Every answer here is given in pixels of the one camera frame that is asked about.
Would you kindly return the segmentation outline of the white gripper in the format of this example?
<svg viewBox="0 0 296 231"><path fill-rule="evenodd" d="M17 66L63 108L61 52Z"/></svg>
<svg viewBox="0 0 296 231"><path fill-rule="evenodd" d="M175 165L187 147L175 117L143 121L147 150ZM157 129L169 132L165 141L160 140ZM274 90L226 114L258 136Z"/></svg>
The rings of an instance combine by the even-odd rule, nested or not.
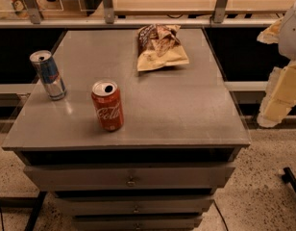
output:
<svg viewBox="0 0 296 231"><path fill-rule="evenodd" d="M259 33L257 41L279 43L280 54L293 60L284 68L274 67L267 82L257 123L271 128L280 124L296 105L296 1L283 19Z"/></svg>

